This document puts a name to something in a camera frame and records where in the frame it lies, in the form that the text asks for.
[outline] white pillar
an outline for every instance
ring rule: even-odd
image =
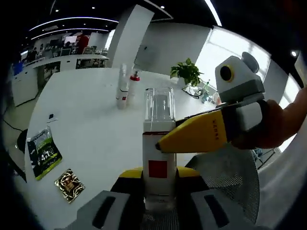
[[[108,51],[108,67],[119,68],[122,63],[131,66],[139,47],[154,16],[154,12],[135,5],[125,11],[115,29]]]

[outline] snack package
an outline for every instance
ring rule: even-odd
[[[54,184],[59,187],[68,203],[71,203],[85,189],[71,169],[66,170]]]
[[[28,150],[34,176],[42,179],[61,160],[62,156],[53,142],[50,127],[45,128],[32,138],[27,138]]]

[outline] window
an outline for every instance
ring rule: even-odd
[[[28,50],[22,52],[20,55],[22,56],[22,55],[27,54],[27,53],[28,53]]]
[[[111,41],[112,41],[114,32],[115,32],[115,30],[111,30],[111,32],[109,33],[109,36],[107,37],[106,45],[105,45],[105,49],[106,49],[106,50],[109,50],[109,48],[110,48],[110,45],[111,45]]]
[[[286,87],[284,89],[282,99],[279,102],[279,106],[282,109],[286,108],[290,103],[294,102],[299,91],[300,91],[299,85],[290,74],[288,77]],[[283,152],[290,145],[295,136],[296,134],[290,137],[288,140],[284,141],[284,143],[278,147],[279,151]]]
[[[203,73],[200,78],[205,82],[210,80],[210,86],[216,89],[215,67],[230,56],[241,58],[243,52],[250,53],[258,61],[260,69],[257,75],[264,81],[270,65],[270,54],[242,36],[215,27],[209,33],[196,61],[196,66]]]

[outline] black ceiling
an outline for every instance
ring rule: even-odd
[[[295,58],[290,55],[292,50],[300,49],[299,36],[293,27],[291,18],[284,10],[284,5],[280,4],[287,1],[292,0],[211,0],[223,28],[238,33],[263,47],[271,53],[274,61],[286,72],[292,73],[298,82],[301,82],[294,69]],[[161,10],[144,0],[57,0],[55,2],[53,0],[33,0],[32,2],[32,5],[38,7],[35,8],[35,13],[29,14],[27,20],[23,22],[24,36],[21,43],[25,44],[31,42],[30,38],[44,33],[42,29],[52,25],[57,25],[59,29],[86,27],[112,30],[116,28],[117,23],[74,19],[51,23],[28,31],[41,23],[66,17],[89,16],[119,20],[121,14],[135,4],[154,11],[153,20],[169,18]],[[151,2],[157,6],[165,6],[165,11],[173,17],[172,20],[157,21],[159,23],[190,23],[206,27],[216,25],[205,0],[151,0]]]

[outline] computer monitor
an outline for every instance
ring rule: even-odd
[[[94,48],[93,48],[93,47],[86,47],[86,48],[84,48],[82,54],[92,54],[93,51],[94,51]]]
[[[77,36],[67,36],[65,38],[65,41],[64,43],[66,44],[67,42],[70,42],[70,43],[75,43],[77,40]]]
[[[50,46],[57,46],[58,43],[59,43],[59,40],[55,39],[55,40],[51,40],[49,45]]]
[[[60,56],[68,56],[71,54],[71,49],[62,49]]]

